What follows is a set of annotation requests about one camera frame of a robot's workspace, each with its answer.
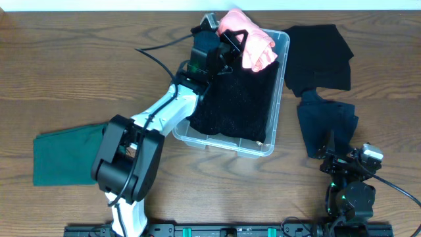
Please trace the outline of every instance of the wood grain surface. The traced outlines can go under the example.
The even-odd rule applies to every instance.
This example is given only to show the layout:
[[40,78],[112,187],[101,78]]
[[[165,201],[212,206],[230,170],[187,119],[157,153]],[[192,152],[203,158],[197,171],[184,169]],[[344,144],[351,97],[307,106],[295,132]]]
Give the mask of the wood grain surface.
[[[336,24],[355,54],[352,90],[319,89],[326,99],[356,105],[352,145],[385,153],[378,174],[421,198],[421,12],[250,12],[263,28]],[[34,187],[37,134],[129,117],[168,88],[168,75],[133,50],[188,34],[203,13],[7,13],[0,24],[0,236],[62,236],[68,224],[110,221],[97,186]],[[154,51],[175,71],[192,40]],[[280,223],[321,217],[330,177],[306,157],[297,120],[299,99],[284,88],[276,146],[260,159],[186,146],[169,135],[148,217],[179,223]],[[373,221],[409,236],[421,210],[375,180]]]

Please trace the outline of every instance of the green towel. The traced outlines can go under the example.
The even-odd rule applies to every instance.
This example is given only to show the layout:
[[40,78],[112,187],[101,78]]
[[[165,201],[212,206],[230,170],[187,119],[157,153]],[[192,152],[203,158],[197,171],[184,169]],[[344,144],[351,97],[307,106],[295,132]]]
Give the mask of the green towel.
[[37,136],[34,186],[95,184],[91,167],[107,123]]

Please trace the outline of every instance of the plastic storage bin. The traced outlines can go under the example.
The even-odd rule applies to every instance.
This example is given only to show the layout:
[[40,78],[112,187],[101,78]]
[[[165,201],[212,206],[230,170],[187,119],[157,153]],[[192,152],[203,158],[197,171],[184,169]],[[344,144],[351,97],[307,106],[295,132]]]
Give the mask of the plastic storage bin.
[[284,85],[285,66],[287,63],[289,36],[284,32],[263,30],[275,41],[273,51],[278,54],[280,62],[275,88],[269,109],[268,122],[266,123],[266,140],[259,145],[256,141],[243,138],[231,138],[221,134],[205,135],[190,127],[190,121],[184,119],[172,131],[174,137],[184,141],[187,145],[205,149],[207,145],[237,151],[242,157],[259,158],[272,154],[275,147],[276,127],[281,103],[282,87]]

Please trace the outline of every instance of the black cable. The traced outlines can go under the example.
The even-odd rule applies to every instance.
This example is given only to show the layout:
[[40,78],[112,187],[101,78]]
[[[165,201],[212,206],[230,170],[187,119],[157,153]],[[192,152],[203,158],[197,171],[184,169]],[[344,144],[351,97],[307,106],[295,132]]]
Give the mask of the black cable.
[[123,220],[121,217],[120,204],[117,203],[116,208],[117,208],[118,222],[120,223],[121,229],[123,230],[123,237],[127,237],[126,227],[124,227]]
[[178,70],[177,72],[181,71],[183,69],[183,67],[188,64],[188,62],[190,62],[190,60],[184,60],[182,61],[182,63],[180,63],[180,65],[178,66]]
[[188,36],[183,36],[183,37],[181,37],[180,39],[174,40],[174,41],[172,41],[172,42],[170,42],[170,43],[166,43],[166,44],[163,44],[163,45],[160,45],[160,46],[154,46],[154,47],[149,47],[149,48],[143,48],[143,49],[140,49],[140,50],[143,50],[143,51],[148,51],[148,50],[154,50],[154,49],[161,49],[161,48],[163,48],[163,47],[170,46],[170,45],[176,44],[176,43],[178,43],[178,42],[180,42],[180,41],[183,41],[183,40],[185,40],[185,39],[187,39],[187,38],[190,38],[191,36],[193,36],[193,34],[190,34],[190,35],[188,35]]
[[282,221],[282,224],[281,224],[281,231],[283,231],[284,232],[284,234],[287,236],[287,237],[292,237],[292,236],[290,236],[289,234],[287,234],[287,232],[286,231],[284,231],[284,223],[286,222],[286,221],[288,221],[289,219],[292,219],[292,218],[294,218],[294,219],[297,219],[300,223],[301,223],[301,225],[304,227],[304,229],[305,230],[307,230],[310,234],[309,235],[307,235],[307,236],[311,236],[311,230],[310,229],[308,229],[307,228],[307,226],[305,226],[305,224],[300,220],[300,218],[298,218],[298,217],[287,217],[287,218],[285,218],[284,219],[284,221]]
[[[154,60],[156,63],[158,63],[161,67],[163,67],[163,69],[165,69],[165,71],[167,71],[167,73],[170,75],[171,77],[171,81],[175,80],[174,75],[172,74],[172,72],[170,71],[170,69],[168,69],[162,62],[160,62],[157,58],[155,58],[154,56],[144,52],[144,50],[142,49],[135,49],[136,51],[143,53],[145,56],[149,57],[150,59]],[[136,167],[137,161],[139,160],[139,152],[140,152],[140,147],[142,146],[143,140],[145,139],[145,132],[146,132],[146,128],[148,127],[149,123],[152,121],[152,119],[155,117],[155,115],[165,106],[167,106],[169,103],[171,103],[171,101],[173,101],[174,99],[177,98],[178,95],[178,86],[175,85],[176,87],[176,92],[174,93],[174,95],[165,103],[163,103],[158,109],[156,109],[155,111],[153,111],[147,118],[145,125],[142,128],[140,137],[139,137],[139,141],[137,141],[137,149],[136,149],[136,154],[134,156],[134,160],[133,160],[133,165],[132,168],[130,169],[129,175],[127,176],[126,181],[124,182],[123,185],[123,189],[121,189],[120,193],[116,196],[116,198],[114,199],[114,201],[111,201],[108,203],[109,207],[112,207],[113,205],[116,205],[118,203],[118,200],[120,200],[120,198],[123,196],[123,193],[126,191],[126,188],[128,187],[128,184],[130,182],[130,180],[133,177],[133,173],[134,173],[134,169]]]
[[335,236],[335,227],[337,226],[337,224],[339,223],[343,223],[345,222],[346,219],[343,215],[339,216],[331,225],[331,227],[329,228],[329,236]]
[[[358,165],[363,169],[363,171],[367,174],[370,175],[371,177],[375,178],[376,180],[379,180],[380,182],[387,184],[388,186],[391,186],[392,188],[400,191],[402,194],[404,194],[405,196],[407,196],[408,198],[410,198],[411,200],[413,200],[416,204],[418,204],[418,206],[420,206],[421,208],[421,202],[414,196],[412,196],[410,193],[408,193],[407,191],[403,190],[402,188],[392,184],[391,182],[373,174],[372,172],[370,172],[369,170],[367,170],[364,166],[361,165],[359,158],[357,158],[357,163]],[[411,237],[415,237],[417,236],[419,233],[421,232],[421,224],[420,226],[415,230],[414,234],[411,235]]]

